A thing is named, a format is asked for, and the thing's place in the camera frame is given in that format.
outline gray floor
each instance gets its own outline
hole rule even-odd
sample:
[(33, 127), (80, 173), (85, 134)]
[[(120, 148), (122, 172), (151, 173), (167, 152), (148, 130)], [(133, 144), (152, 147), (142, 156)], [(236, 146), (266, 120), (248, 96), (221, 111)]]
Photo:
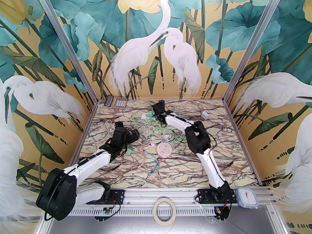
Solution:
[(232, 207), (226, 223), (209, 223), (203, 216), (176, 217), (167, 227), (158, 225), (152, 217), (112, 217), (97, 223), (93, 217), (68, 216), (55, 221), (49, 234), (273, 234), (275, 233), (266, 206), (248, 210)]

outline blue clock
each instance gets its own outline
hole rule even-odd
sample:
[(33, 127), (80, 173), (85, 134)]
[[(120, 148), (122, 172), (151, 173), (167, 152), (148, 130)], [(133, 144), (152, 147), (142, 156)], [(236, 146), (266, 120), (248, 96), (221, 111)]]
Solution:
[(240, 187), (235, 192), (237, 202), (246, 209), (257, 209), (259, 202), (254, 191), (249, 188)]

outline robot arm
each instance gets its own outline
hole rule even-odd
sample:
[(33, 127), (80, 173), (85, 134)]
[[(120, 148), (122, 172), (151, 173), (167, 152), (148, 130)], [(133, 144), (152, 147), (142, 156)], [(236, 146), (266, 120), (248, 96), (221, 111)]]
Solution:
[(210, 138), (201, 121), (184, 119), (170, 110), (165, 111), (165, 102), (160, 100), (152, 106), (156, 120), (174, 126), (186, 135), (190, 150), (195, 153), (203, 164), (209, 178), (214, 201), (219, 203), (230, 191), (228, 182), (222, 176), (212, 153)]
[(109, 200), (110, 186), (102, 181), (97, 184), (78, 187), (87, 177), (116, 157), (122, 156), (128, 144), (138, 140), (137, 129), (131, 133), (122, 122), (115, 123), (113, 137), (108, 139), (94, 154), (81, 158), (77, 164), (64, 170), (52, 170), (40, 191), (36, 205), (56, 220), (64, 219), (75, 206), (94, 200)]

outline white egret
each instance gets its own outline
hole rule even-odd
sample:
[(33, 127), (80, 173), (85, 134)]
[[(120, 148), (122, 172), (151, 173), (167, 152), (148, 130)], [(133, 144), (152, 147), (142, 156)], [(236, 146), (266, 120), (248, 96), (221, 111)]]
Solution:
[(5, 98), (6, 119), (14, 94), (19, 104), (30, 113), (55, 115), (65, 118), (68, 122), (74, 122), (74, 117), (84, 125), (85, 112), (81, 103), (50, 81), (33, 83), (25, 76), (12, 76), (4, 82), (2, 92)]
[(197, 65), (197, 56), (194, 48), (184, 42), (183, 34), (177, 28), (167, 28), (155, 42), (166, 38), (164, 53), (167, 60), (175, 68), (179, 78), (178, 83), (182, 85), (186, 79), (186, 97), (196, 94), (201, 83), (202, 76)]
[(289, 155), (285, 165), (285, 174), (292, 172), (290, 179), (281, 183), (278, 189), (286, 196), (284, 204), (286, 209), (297, 212), (305, 212), (312, 209), (312, 138), (311, 138), (312, 114), (304, 118), (300, 124), (296, 145)]
[(268, 103), (272, 108), (311, 102), (312, 86), (289, 73), (272, 73), (251, 81), (238, 98), (238, 104), (250, 105), (256, 99)]
[(171, 19), (171, 9), (168, 0), (160, 0), (163, 11), (163, 19), (158, 28), (150, 35), (141, 38), (133, 38), (124, 43), (110, 64), (113, 78), (111, 86), (118, 89), (128, 87), (128, 73), (137, 66), (147, 62), (148, 55), (156, 46), (157, 39), (168, 27)]
[(21, 188), (16, 181), (19, 158), (24, 150), (20, 137), (15, 134), (11, 111), (5, 116), (4, 98), (0, 97), (0, 230), (5, 233), (18, 233), (32, 223), (39, 215), (38, 208), (25, 204), (25, 200), (35, 201), (36, 194)]

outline painted wall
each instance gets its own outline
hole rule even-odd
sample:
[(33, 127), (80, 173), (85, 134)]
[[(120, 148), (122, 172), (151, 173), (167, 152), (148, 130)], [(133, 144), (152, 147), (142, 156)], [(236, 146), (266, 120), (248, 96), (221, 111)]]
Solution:
[(0, 0), (1, 233), (33, 233), (47, 173), (68, 166), (93, 108), (51, 42), (62, 47), (38, 0)]
[(312, 0), (281, 0), (280, 34), (257, 50), (228, 105), (291, 233), (312, 233)]
[(99, 98), (221, 98), (268, 0), (50, 1)]

